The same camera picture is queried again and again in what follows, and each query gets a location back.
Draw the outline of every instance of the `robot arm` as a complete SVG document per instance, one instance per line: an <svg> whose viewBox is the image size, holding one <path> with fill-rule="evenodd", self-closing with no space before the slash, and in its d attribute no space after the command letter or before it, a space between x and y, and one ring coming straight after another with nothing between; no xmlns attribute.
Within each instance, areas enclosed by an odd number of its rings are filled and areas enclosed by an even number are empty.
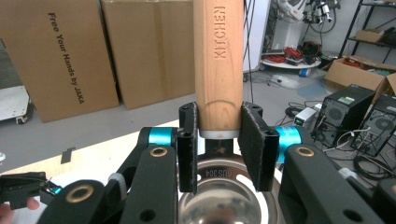
<svg viewBox="0 0 396 224"><path fill-rule="evenodd" d="M331 9L336 7L338 9L341 8L339 0L311 0L307 5L312 6L312 11L304 13L304 21L318 23L319 25L323 23L322 18L326 18L328 22L332 21L332 17L330 16Z"/></svg>
<svg viewBox="0 0 396 224"><path fill-rule="evenodd" d="M196 127L198 111L194 112L194 105L180 108L188 112L180 114L181 129L170 129L163 134L169 141L150 141L152 135L157 135L157 128L142 129L136 147L117 171L121 178L111 179L105 187L92 180L67 186L38 223L180 223L177 222L177 216L182 215L177 213L177 181L180 191L193 192L197 185L193 153L197 132L188 128ZM259 106L244 103L242 110L238 142L245 165L256 189L270 190L279 136L261 119ZM289 146L277 195L283 218L286 223L395 223L396 180L380 182L373 191L354 180L340 175L316 147ZM121 191L126 193L127 188L129 194L123 199Z"/></svg>
<svg viewBox="0 0 396 224"><path fill-rule="evenodd" d="M277 0L277 5L284 16L290 17L296 21L301 21L304 17L303 12L297 7L292 6L288 0Z"/></svg>

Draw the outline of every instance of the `gray floor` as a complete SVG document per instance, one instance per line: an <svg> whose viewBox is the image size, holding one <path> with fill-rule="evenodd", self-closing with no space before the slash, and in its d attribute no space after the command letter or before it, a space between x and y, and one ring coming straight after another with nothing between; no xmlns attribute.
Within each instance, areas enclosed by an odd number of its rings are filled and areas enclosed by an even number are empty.
<svg viewBox="0 0 396 224"><path fill-rule="evenodd" d="M270 78L268 74L281 74L287 79L298 80L298 89L315 83L320 84L323 78L323 73L320 75L318 72L313 72L314 77L303 78L298 77L295 72L270 69L268 72L253 74L254 103L264 108L263 117L269 125L274 125L284 117L288 102L303 103L307 98L299 95L298 90L268 82ZM313 99L323 99L326 91L324 87L322 88L322 94L312 95ZM244 83L244 100L251 102L250 82ZM120 105L108 110L47 123L41 122L36 111L23 125L17 125L14 119L0 121L0 151L7 156L0 166L0 173L60 155L70 147L80 149L137 132L145 126L155 126L177 119L178 108L193 101L195 96L188 95L134 110L126 110L124 105Z"/></svg>

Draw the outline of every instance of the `cable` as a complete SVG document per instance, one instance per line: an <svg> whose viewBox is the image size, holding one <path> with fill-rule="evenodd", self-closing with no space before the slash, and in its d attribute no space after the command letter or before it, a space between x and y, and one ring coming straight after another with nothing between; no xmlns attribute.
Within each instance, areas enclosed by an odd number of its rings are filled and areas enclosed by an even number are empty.
<svg viewBox="0 0 396 224"><path fill-rule="evenodd" d="M305 5L305 2L305 0L301 2L300 6L298 7L299 10Z"/></svg>
<svg viewBox="0 0 396 224"><path fill-rule="evenodd" d="M298 113L300 113L301 111L303 111L307 107L311 107L311 106L307 106L307 103L312 103L312 102L321 102L321 101L304 101L303 104L294 103L294 102L288 102L288 106L289 107L287 107L285 109L285 117L283 117L283 119L278 120L276 122L275 126L280 126L280 125L284 125L284 124L288 124L290 122L293 122L295 116Z"/></svg>
<svg viewBox="0 0 396 224"><path fill-rule="evenodd" d="M394 160L394 159L389 155L390 152L394 152L394 151L395 151L395 149L391 149L391 150L387 151L386 154L387 154L388 158L389 158L391 161L396 162L396 160Z"/></svg>
<svg viewBox="0 0 396 224"><path fill-rule="evenodd" d="M353 160L355 159L356 155L357 155L357 154L356 154L356 152L357 152L356 150L355 150L355 153L349 152L349 151L344 151L344 152L346 152L346 153L349 154L350 156L353 156L353 158L346 159L345 156L344 156L343 158L333 157L333 156L329 156L326 152L325 152L325 154L326 154L326 156L329 157L330 159L336 160L336 161L353 161Z"/></svg>
<svg viewBox="0 0 396 224"><path fill-rule="evenodd" d="M376 119L376 118L378 118L378 117L385 116L385 115L387 115L387 114L388 114L388 113L384 113L384 114L378 115L378 116L376 116L376 117L373 117L373 119ZM384 132L385 132L389 127L391 127L391 125L393 125L393 122L394 122L395 120L396 120L396 118L394 118L391 122L389 122L389 123L387 124L387 126L381 131L381 133L380 133L375 139L373 139L373 136L371 135L371 133L367 133L367 134L364 136L364 138L361 139L361 144L357 147L357 150L361 151L363 154L366 154L367 151L370 149L368 146L372 145L373 148L374 148L374 150L375 150L375 154L378 153L378 149L377 149L377 147L376 147L376 145L375 145L375 141L376 141L378 138L380 138L380 137L384 134ZM370 135L370 142L368 142L367 144L364 144L364 140L366 139L366 137L367 137L368 135Z"/></svg>
<svg viewBox="0 0 396 224"><path fill-rule="evenodd" d="M254 8L256 5L256 0L253 0L253 8L252 8L252 13L250 17L250 24L248 24L248 12L250 10L250 4L251 0L249 0L249 4L247 6L247 0L244 0L244 9L246 11L246 17L245 17L245 22L244 22L244 27L246 25L247 27L247 46L245 48L245 54L244 54L244 60L245 56L247 53L247 63L248 63L248 73L249 73L249 79L250 79L250 95L251 95L251 103L254 104L254 96L253 96L253 82L251 81L251 64L250 64L250 45L249 45L249 39L250 39L250 28L251 28L251 23L253 22L253 16L254 16Z"/></svg>
<svg viewBox="0 0 396 224"><path fill-rule="evenodd" d="M274 7L274 9L278 10L279 9L279 4L277 3L277 0L271 0L271 6L273 4L276 5L276 8Z"/></svg>
<svg viewBox="0 0 396 224"><path fill-rule="evenodd" d="M328 34L329 32L332 31L332 29L334 29L335 24L337 23L337 13L335 12L335 8L332 10L332 12L334 14L334 20L332 21L332 27L329 30L327 30L327 31L319 31L311 23L309 23L308 27L310 27L312 29L312 31L314 31L317 34L320 34L320 33Z"/></svg>
<svg viewBox="0 0 396 224"><path fill-rule="evenodd" d="M300 43L304 43L306 34L308 33L308 30L309 30L309 25L306 26L305 34L304 34L303 38L301 39L301 42L300 42Z"/></svg>
<svg viewBox="0 0 396 224"><path fill-rule="evenodd" d="M323 120L326 118L326 115L323 115L323 117L320 120L320 123L318 124L318 127L322 124Z"/></svg>
<svg viewBox="0 0 396 224"><path fill-rule="evenodd" d="M325 149L325 150L323 150L323 151L325 152L325 151L340 149L341 147L344 147L344 146L347 145L347 143L350 141L350 139L351 139L352 137L355 136L355 133L368 132L370 129L371 129L371 128L369 127L369 128L367 128L367 129L364 129L364 130L354 130L354 131L350 131L350 132L347 132L347 133L343 133L343 134L337 139L337 144L336 144L335 147L331 147L331 148ZM350 134L349 138L345 141L345 143L343 143L343 144L340 145L340 140L341 140L341 138L343 138L343 137L346 136L347 134Z"/></svg>
<svg viewBox="0 0 396 224"><path fill-rule="evenodd" d="M392 148L396 148L396 146L393 146L390 144L390 142L387 142L388 146L392 147Z"/></svg>
<svg viewBox="0 0 396 224"><path fill-rule="evenodd" d="M381 154L379 154L379 156L381 157L382 161L384 161L384 163L390 168L390 165L387 162L387 160L385 160L385 158Z"/></svg>
<svg viewBox="0 0 396 224"><path fill-rule="evenodd" d="M311 108L313 108L314 107L314 105L313 106L308 106L306 103L322 103L323 101L304 101L304 105L305 105L305 107L311 107Z"/></svg>
<svg viewBox="0 0 396 224"><path fill-rule="evenodd" d="M378 168L378 172L374 173L374 172L370 172L367 171L366 169L361 167L361 162L366 161L366 162L370 162L371 164L374 164L375 166L377 166ZM379 181L385 178L394 178L394 176L396 175L395 173L393 173L391 171L391 169L389 167L387 167L387 165L379 160L376 159L370 159L366 156L356 156L355 159L353 160L353 165L356 169L356 171L364 176L367 179L371 179L371 180L375 180L375 181Z"/></svg>
<svg viewBox="0 0 396 224"><path fill-rule="evenodd" d="M285 56L287 58L292 58L294 60L303 58L303 53L299 49L285 47L283 51L285 51Z"/></svg>
<svg viewBox="0 0 396 224"><path fill-rule="evenodd" d="M361 177L361 180L363 180L364 182L366 182L368 185L370 185L372 188L375 187L374 184L370 183L368 180L366 180L366 178L364 176L361 176L359 173L355 172L356 174L358 174Z"/></svg>
<svg viewBox="0 0 396 224"><path fill-rule="evenodd" d="M322 37L322 30L323 30L324 24L320 28L319 36L320 36L320 45L323 47L323 37Z"/></svg>
<svg viewBox="0 0 396 224"><path fill-rule="evenodd" d="M264 60L269 63L284 63L286 57L284 55L266 55Z"/></svg>

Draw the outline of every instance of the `white cart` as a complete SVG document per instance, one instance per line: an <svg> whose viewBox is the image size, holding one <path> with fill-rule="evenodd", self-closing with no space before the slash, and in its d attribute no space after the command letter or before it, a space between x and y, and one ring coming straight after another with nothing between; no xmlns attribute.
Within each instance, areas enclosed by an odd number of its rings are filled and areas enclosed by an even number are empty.
<svg viewBox="0 0 396 224"><path fill-rule="evenodd" d="M27 116L29 95L23 86L0 90L0 120L15 119L17 124L24 124Z"/></svg>
<svg viewBox="0 0 396 224"><path fill-rule="evenodd" d="M311 71L311 68L317 67L318 65L320 65L320 63L321 63L321 61L316 60L312 64L299 63L297 65L291 65L288 63L270 63L265 60L262 60L262 64L267 65L267 66L287 68L287 69L298 69L298 70L300 70L299 74L301 77L308 77L309 73Z"/></svg>

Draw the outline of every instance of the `wall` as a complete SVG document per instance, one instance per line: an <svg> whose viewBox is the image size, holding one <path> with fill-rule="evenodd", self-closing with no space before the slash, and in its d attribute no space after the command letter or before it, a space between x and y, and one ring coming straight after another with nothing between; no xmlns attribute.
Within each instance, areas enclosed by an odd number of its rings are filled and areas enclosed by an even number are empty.
<svg viewBox="0 0 396 224"><path fill-rule="evenodd" d="M262 48L257 46L262 45L262 41L264 38L264 31L266 27L266 21L268 18L268 12L270 8L269 1L257 1L251 2L247 1L247 8L249 9L247 14L247 24L249 24L249 40L248 40L248 27L244 26L244 52L247 47L247 40L249 42L250 52L248 57L248 53L244 57L244 73L248 72L249 68L251 70L256 70L259 68L259 63L261 59Z"/></svg>
<svg viewBox="0 0 396 224"><path fill-rule="evenodd" d="M365 1L366 3L374 2L372 0ZM341 1L341 9L336 10L336 24L331 32L328 34L322 35L322 49L325 52L334 52L338 55L341 47L343 46L344 39L347 34L347 30L349 28L350 23L352 22L353 15L357 8L359 0L342 0ZM355 35L356 31L361 29L364 24L364 20L366 15L369 12L369 7L361 7L360 15L356 19L354 28L352 30L351 35ZM396 9L395 8L382 8L376 7L371 19L367 24L367 28L375 28L376 26L389 21L396 17ZM396 21L392 21L391 23L382 26L381 28L386 30L389 27L396 27ZM304 37L304 33L307 25L304 25L304 28L301 33L301 38ZM323 31L329 30L331 24L325 21L325 25L323 27ZM306 34L305 41L312 40L320 43L320 35L312 31L312 29L308 30ZM355 46L354 41L348 41L346 44L346 48L344 50L344 55L350 55ZM382 62L385 59L385 56L388 53L388 48L379 48L375 45L360 43L358 50L356 51L357 55ZM396 65L396 49L392 49L385 63Z"/></svg>

